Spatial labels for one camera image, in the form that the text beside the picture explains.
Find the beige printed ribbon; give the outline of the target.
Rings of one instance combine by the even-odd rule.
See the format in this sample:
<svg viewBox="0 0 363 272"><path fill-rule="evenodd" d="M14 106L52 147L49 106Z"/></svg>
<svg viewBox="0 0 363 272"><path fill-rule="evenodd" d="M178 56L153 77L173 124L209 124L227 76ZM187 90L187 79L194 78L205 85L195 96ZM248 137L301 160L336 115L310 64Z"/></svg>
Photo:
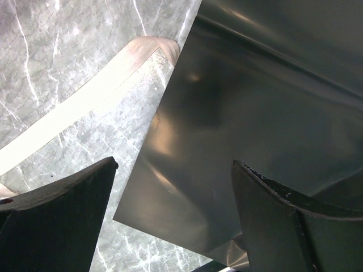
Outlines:
<svg viewBox="0 0 363 272"><path fill-rule="evenodd" d="M171 65L176 65L180 47L175 40L141 36L128 42L85 85L1 148L1 174L18 166L89 112L110 104L115 95L127 95L124 83L159 50Z"/></svg>

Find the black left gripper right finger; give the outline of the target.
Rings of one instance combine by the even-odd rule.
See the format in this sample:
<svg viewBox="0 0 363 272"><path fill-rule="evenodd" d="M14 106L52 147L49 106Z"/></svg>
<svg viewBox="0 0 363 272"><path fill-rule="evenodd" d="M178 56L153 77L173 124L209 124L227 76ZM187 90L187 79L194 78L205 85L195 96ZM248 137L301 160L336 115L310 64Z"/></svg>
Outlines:
<svg viewBox="0 0 363 272"><path fill-rule="evenodd" d="M362 270L362 212L308 197L239 161L231 183L251 271Z"/></svg>

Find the black wrapping paper cone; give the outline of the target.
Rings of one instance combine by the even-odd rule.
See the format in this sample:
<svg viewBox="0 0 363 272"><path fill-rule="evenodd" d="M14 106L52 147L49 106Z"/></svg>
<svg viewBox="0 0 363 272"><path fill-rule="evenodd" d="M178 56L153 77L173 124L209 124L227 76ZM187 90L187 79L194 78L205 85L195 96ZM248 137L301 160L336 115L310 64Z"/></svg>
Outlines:
<svg viewBox="0 0 363 272"><path fill-rule="evenodd" d="M233 161L362 212L361 1L202 1L114 219L250 267Z"/></svg>

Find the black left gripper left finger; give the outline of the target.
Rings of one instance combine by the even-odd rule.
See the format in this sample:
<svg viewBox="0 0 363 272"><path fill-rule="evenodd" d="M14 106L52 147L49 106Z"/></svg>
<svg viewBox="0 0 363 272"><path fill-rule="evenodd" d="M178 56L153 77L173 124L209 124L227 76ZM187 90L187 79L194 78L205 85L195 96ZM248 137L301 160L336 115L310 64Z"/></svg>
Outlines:
<svg viewBox="0 0 363 272"><path fill-rule="evenodd" d="M117 168L104 158L1 200L1 271L89 271Z"/></svg>

